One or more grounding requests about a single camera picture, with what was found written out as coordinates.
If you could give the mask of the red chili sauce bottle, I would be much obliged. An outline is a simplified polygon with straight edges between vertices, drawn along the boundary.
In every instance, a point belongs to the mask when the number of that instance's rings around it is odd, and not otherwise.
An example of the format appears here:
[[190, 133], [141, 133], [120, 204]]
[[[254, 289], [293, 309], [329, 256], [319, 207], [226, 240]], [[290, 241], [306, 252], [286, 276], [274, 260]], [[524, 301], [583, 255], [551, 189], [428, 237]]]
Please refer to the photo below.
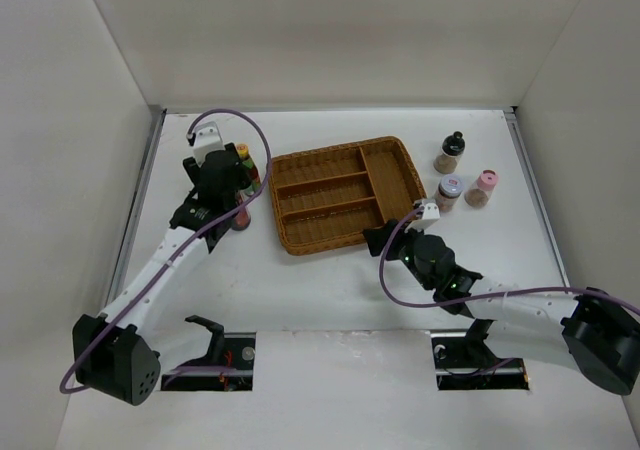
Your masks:
[[257, 192], [261, 185], [259, 171], [250, 155], [249, 147], [244, 143], [236, 144], [235, 147], [242, 164], [248, 171], [251, 180], [251, 189], [248, 191], [248, 195], [252, 195]]

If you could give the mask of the dark soy sauce bottle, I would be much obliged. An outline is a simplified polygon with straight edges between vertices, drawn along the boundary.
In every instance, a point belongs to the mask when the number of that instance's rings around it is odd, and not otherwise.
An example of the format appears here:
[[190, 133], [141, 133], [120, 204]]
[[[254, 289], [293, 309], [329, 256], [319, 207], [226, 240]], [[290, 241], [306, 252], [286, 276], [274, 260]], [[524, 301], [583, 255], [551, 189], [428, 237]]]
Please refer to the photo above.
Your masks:
[[[245, 192], [240, 190], [236, 193], [237, 207], [241, 207], [245, 202]], [[251, 216], [246, 207], [241, 208], [232, 219], [232, 229], [234, 231], [244, 231], [251, 223]]]

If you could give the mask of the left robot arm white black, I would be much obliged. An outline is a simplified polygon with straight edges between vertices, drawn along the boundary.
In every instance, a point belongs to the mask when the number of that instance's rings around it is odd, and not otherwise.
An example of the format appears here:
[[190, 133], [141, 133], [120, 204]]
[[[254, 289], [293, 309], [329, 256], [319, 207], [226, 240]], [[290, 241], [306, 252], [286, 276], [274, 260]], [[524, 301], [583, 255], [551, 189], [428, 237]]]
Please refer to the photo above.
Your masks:
[[142, 404], [164, 374], [183, 364], [214, 368], [224, 357], [224, 328], [198, 315], [187, 331], [162, 339], [156, 325], [189, 274], [230, 229], [231, 212], [250, 183], [233, 144], [184, 160], [193, 188], [175, 210], [155, 253], [121, 294], [72, 330], [78, 383], [132, 406]]

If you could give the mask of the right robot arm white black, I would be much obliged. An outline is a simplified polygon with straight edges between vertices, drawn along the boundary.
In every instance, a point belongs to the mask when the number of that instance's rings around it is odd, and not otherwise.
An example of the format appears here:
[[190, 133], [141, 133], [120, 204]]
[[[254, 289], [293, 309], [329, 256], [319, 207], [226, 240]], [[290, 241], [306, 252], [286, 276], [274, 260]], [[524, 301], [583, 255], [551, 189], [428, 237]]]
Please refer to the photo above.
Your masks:
[[473, 364], [537, 360], [579, 372], [627, 396], [639, 377], [639, 310], [594, 288], [519, 289], [460, 266], [436, 235], [390, 220], [362, 232], [371, 256], [398, 261], [431, 294], [428, 308], [471, 319], [464, 354]]

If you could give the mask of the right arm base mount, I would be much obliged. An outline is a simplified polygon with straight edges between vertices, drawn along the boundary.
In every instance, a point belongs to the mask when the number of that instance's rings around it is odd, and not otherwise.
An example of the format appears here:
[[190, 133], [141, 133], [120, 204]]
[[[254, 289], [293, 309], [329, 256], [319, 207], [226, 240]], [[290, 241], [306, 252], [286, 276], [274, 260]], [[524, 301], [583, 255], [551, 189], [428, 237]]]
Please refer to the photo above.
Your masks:
[[430, 334], [436, 385], [441, 391], [528, 390], [522, 359], [496, 357], [485, 340], [489, 320], [467, 330]]

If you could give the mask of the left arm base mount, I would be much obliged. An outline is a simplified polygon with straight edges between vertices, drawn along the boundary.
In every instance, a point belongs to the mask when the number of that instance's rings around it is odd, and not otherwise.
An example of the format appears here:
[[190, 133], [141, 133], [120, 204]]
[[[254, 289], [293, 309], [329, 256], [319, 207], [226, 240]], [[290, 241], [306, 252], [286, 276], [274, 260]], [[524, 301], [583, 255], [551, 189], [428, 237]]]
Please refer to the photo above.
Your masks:
[[255, 333], [228, 333], [201, 316], [185, 318], [191, 333], [171, 344], [159, 389], [174, 392], [251, 391], [256, 361]]

